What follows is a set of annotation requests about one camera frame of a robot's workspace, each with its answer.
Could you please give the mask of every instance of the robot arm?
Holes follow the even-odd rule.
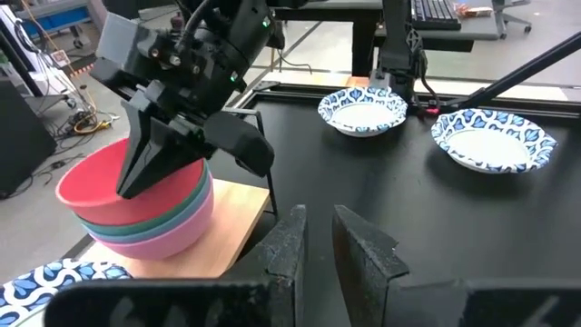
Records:
[[[271,7],[307,0],[176,0],[182,30],[151,30],[109,14],[91,75],[123,99],[131,132],[117,193],[132,198],[219,148],[264,176],[274,153],[222,108],[265,46],[282,48]]]

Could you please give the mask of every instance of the blue patterned paper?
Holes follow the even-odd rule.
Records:
[[[338,122],[333,115],[349,104],[381,104],[393,113],[394,119],[376,122],[372,126],[356,126],[351,122]],[[325,96],[319,104],[318,112],[325,122],[343,131],[352,133],[384,132],[406,120],[408,104],[390,89],[374,87],[351,87]]]
[[[510,135],[528,149],[526,163],[512,163],[502,166],[479,162],[459,154],[448,144],[448,139],[456,132],[467,129],[497,130]],[[463,164],[491,173],[526,173],[548,164],[557,141],[537,124],[515,114],[492,110],[464,109],[453,114],[441,115],[431,129],[436,143],[451,157]]]
[[[8,327],[45,306],[66,285],[95,279],[128,279],[131,275],[112,263],[85,263],[71,259],[49,263],[0,288],[0,327]]]

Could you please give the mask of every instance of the paper bowl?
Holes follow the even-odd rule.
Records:
[[[0,326],[38,327],[46,305],[63,288],[90,280],[130,279],[114,263],[89,263],[63,259],[27,272],[0,286]]]
[[[168,213],[198,184],[203,160],[167,176],[131,200],[116,192],[127,139],[110,144],[71,168],[56,186],[56,196],[87,222],[101,225],[142,223]]]
[[[441,115],[431,128],[440,148],[480,173],[527,173],[548,164],[556,140],[516,114],[464,109]]]
[[[406,120],[408,104],[389,88],[351,87],[325,96],[318,113],[339,132],[371,137]]]
[[[202,206],[187,221],[168,233],[138,243],[110,243],[92,237],[105,247],[122,256],[141,260],[161,260],[179,253],[194,244],[208,229],[214,205],[213,186]]]

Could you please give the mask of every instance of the plastic bowl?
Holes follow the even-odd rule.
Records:
[[[86,221],[128,225],[151,220],[183,202],[198,184],[203,160],[165,177],[131,200],[116,192],[127,139],[109,144],[69,170],[56,186],[56,196]]]
[[[208,163],[204,163],[204,169],[202,173],[202,178],[198,181],[196,188],[193,189],[192,193],[180,204],[176,205],[173,209],[171,209],[168,213],[164,213],[159,217],[155,217],[151,220],[142,223],[134,223],[130,225],[124,226],[111,226],[111,225],[100,225],[96,223],[87,222],[83,217],[76,215],[77,218],[81,221],[83,227],[92,233],[95,233],[99,237],[104,236],[128,236],[137,233],[143,233],[146,231],[151,230],[157,226],[160,226],[167,221],[170,221],[176,215],[180,214],[187,208],[192,201],[194,201],[200,192],[203,189],[203,186],[206,184],[206,180],[210,176],[210,169],[208,168]]]
[[[206,178],[203,183],[202,191],[198,193],[198,196],[190,204],[188,204],[188,206],[181,213],[178,213],[172,219],[168,220],[167,222],[159,226],[155,226],[150,230],[141,233],[135,233],[132,235],[111,236],[97,233],[96,231],[92,231],[86,226],[85,229],[87,230],[88,233],[91,233],[92,235],[98,237],[99,240],[110,243],[128,244],[151,240],[156,236],[172,231],[177,226],[187,221],[188,218],[190,218],[193,214],[195,214],[196,211],[202,206],[203,201],[206,200],[206,198],[210,195],[209,192],[211,190],[211,186],[212,186],[212,176],[209,175],[208,178]]]
[[[99,243],[122,256],[141,260],[161,260],[185,250],[194,244],[208,229],[212,220],[214,206],[213,186],[210,194],[202,203],[198,211],[187,221],[168,233],[159,235],[151,240],[132,244],[109,243],[92,237]]]

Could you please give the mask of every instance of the black tabletop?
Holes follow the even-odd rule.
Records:
[[[486,175],[454,163],[411,117],[370,139],[340,134],[315,104],[260,102],[282,213],[307,205],[305,325],[349,326],[330,238],[333,204],[375,223],[399,245],[413,282],[457,277],[581,275],[581,132],[536,120],[559,142],[551,163],[521,175]],[[226,154],[216,178],[264,186]]]

